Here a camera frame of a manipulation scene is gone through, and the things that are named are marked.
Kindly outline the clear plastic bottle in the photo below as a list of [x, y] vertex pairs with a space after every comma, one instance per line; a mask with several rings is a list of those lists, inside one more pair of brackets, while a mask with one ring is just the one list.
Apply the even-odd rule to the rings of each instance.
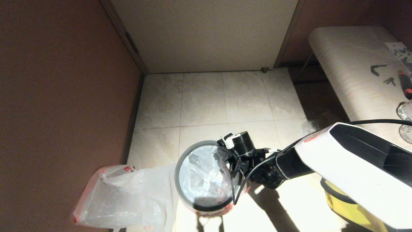
[[223, 175], [221, 169], [212, 169], [208, 174], [208, 181], [213, 183], [221, 183], [223, 181]]

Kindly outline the white patterned paper sheet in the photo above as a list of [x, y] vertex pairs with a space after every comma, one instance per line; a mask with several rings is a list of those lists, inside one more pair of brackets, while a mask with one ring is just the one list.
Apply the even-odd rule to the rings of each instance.
[[402, 42], [384, 43], [391, 54], [400, 62], [400, 64], [408, 71], [412, 72], [412, 51], [407, 48]]

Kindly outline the white trash bag red trim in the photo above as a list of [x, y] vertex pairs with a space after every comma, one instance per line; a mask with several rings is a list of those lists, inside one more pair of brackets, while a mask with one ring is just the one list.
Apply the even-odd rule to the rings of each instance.
[[131, 165], [100, 168], [81, 195], [73, 212], [74, 223], [93, 228], [172, 232], [178, 204], [175, 168], [175, 164], [147, 169]]

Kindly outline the red-printed plastic bag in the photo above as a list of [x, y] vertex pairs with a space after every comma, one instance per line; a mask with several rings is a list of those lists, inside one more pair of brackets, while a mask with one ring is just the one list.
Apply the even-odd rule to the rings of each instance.
[[[183, 204], [200, 217], [227, 214], [233, 208], [233, 197], [245, 193], [246, 187], [231, 186], [229, 165], [220, 165], [220, 146], [216, 141], [198, 142], [184, 151], [175, 168], [174, 183]], [[208, 181], [212, 169], [221, 169], [223, 181]]]

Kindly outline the clear shiny glass item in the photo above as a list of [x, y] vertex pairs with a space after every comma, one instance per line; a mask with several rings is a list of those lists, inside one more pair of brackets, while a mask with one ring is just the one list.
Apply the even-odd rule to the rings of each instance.
[[412, 144], [412, 126], [401, 125], [398, 132], [404, 141]]
[[402, 120], [412, 122], [412, 100], [400, 102], [396, 113]]

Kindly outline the light wood-grain table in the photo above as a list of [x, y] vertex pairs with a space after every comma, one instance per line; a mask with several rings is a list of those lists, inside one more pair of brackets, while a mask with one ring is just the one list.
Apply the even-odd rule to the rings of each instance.
[[[397, 42], [380, 26], [319, 27], [308, 37], [310, 47], [351, 121], [397, 119], [406, 102], [398, 78], [402, 65], [384, 43]], [[380, 76], [370, 71], [378, 68]], [[396, 87], [383, 83], [395, 78]]]

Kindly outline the white door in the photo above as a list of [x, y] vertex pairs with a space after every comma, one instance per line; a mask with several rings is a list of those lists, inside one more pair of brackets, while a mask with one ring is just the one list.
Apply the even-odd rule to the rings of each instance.
[[271, 70], [299, 0], [111, 0], [150, 73]]

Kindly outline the yellow plastic bag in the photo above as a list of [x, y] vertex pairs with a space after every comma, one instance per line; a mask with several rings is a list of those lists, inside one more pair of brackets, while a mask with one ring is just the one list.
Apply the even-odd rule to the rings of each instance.
[[324, 189], [328, 206], [343, 219], [372, 232], [397, 232], [324, 178], [321, 179], [320, 184]]

